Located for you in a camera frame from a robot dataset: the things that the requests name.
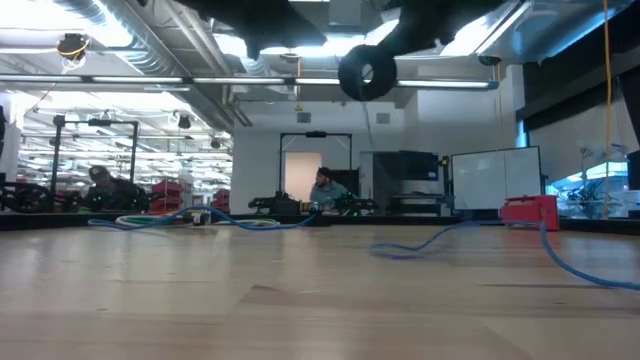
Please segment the person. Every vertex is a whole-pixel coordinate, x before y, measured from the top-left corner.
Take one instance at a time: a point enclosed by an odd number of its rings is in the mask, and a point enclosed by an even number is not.
[[[92,210],[145,210],[144,190],[133,182],[112,177],[109,170],[100,165],[89,169],[89,177],[96,184],[87,195],[87,199],[95,202],[90,206]]]
[[[316,173],[316,182],[311,188],[311,202],[322,205],[325,209],[333,208],[335,200],[348,193],[347,188],[331,179],[331,170],[321,167]]]

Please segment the cable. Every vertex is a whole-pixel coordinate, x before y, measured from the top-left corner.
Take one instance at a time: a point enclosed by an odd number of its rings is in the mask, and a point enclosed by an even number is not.
[[[227,214],[221,212],[218,209],[212,208],[210,206],[192,206],[192,207],[188,207],[186,209],[182,209],[172,215],[166,216],[166,217],[161,217],[160,219],[150,222],[148,224],[143,224],[143,225],[135,225],[132,224],[134,226],[126,226],[126,225],[118,225],[109,221],[104,221],[104,220],[96,220],[96,219],[92,219],[89,220],[89,225],[90,226],[98,226],[98,227],[107,227],[107,228],[111,228],[111,229],[118,229],[118,230],[123,230],[123,231],[134,231],[134,230],[142,230],[142,229],[149,229],[149,228],[153,228],[153,227],[158,227],[158,226],[163,226],[163,225],[167,225],[170,224],[173,220],[178,219],[180,216],[188,213],[189,211],[193,211],[193,210],[205,210],[205,211],[210,211],[213,214],[215,214],[216,216],[218,216],[219,218],[228,221],[230,224],[239,226],[245,230],[254,230],[254,231],[266,231],[266,230],[287,230],[287,229],[295,229],[297,227],[300,226],[304,226],[306,224],[308,224],[309,222],[311,222],[311,220],[313,220],[313,218],[315,216],[310,216],[309,218],[307,218],[306,220],[304,220],[303,222],[299,223],[299,224],[295,224],[295,225],[277,225],[277,226],[252,226],[252,225],[247,225],[244,224],[242,222],[233,220],[231,217],[229,217]]]
[[[429,246],[431,243],[433,243],[434,241],[436,241],[442,234],[451,231],[451,230],[455,230],[458,229],[460,227],[463,226],[472,226],[472,225],[497,225],[497,224],[502,224],[502,223],[498,223],[498,222],[464,222],[464,223],[460,223],[454,226],[449,226],[446,227],[442,230],[440,230],[439,232],[437,232],[436,234],[434,234],[431,238],[429,238],[427,241],[425,241],[424,243],[422,243],[421,245],[418,246],[406,246],[406,245],[398,245],[398,244],[388,244],[388,243],[380,243],[380,244],[375,244],[373,246],[371,246],[369,248],[369,252],[372,255],[375,256],[380,256],[380,257],[386,257],[389,259],[395,259],[395,260],[406,260],[406,259],[416,259],[416,258],[421,258],[424,257],[426,254],[423,252],[420,252],[421,250],[423,250],[424,248],[426,248],[427,246]],[[583,280],[587,280],[590,281],[594,284],[600,285],[600,286],[604,286],[604,287],[609,287],[609,288],[620,288],[620,289],[629,289],[629,290],[640,290],[640,283],[633,283],[633,282],[627,282],[627,281],[615,281],[615,280],[607,280],[607,279],[603,279],[603,278],[599,278],[597,276],[593,276],[590,274],[587,274],[585,272],[582,272],[580,270],[577,270],[576,268],[572,267],[571,265],[567,264],[564,260],[562,260],[558,254],[556,254],[556,252],[553,250],[551,244],[549,243],[549,239],[547,238],[547,226],[546,224],[543,223],[512,223],[509,225],[539,225],[540,226],[540,240],[542,241],[542,246],[544,247],[544,249],[546,250],[547,254],[549,255],[549,257],[560,267],[562,268],[564,271],[571,273]],[[397,254],[397,253],[390,253],[390,252],[385,252],[383,250],[389,250],[389,249],[397,249],[397,250],[403,250],[403,251],[407,251],[409,252],[408,254]]]

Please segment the wooden table surface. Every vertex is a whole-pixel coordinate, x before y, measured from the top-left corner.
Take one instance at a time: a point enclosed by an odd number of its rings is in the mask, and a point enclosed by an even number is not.
[[[640,359],[640,294],[565,273],[535,231],[437,227],[0,233],[0,359]],[[640,281],[637,238],[551,234]]]

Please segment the yellow cable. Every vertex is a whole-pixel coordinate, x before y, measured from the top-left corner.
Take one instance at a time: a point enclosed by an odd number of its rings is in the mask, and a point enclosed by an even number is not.
[[[611,86],[611,49],[609,47],[609,0],[603,0],[604,7],[604,53],[605,53],[605,68],[607,71],[607,110],[606,110],[606,177],[604,204],[602,205],[602,218],[607,219],[607,209],[609,207],[609,160],[611,159],[611,101],[612,101],[612,86]]]

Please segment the red container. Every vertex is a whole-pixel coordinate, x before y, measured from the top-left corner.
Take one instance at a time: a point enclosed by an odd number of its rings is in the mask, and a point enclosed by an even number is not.
[[[560,230],[556,197],[552,195],[509,198],[500,209],[505,223],[544,222],[548,231]]]

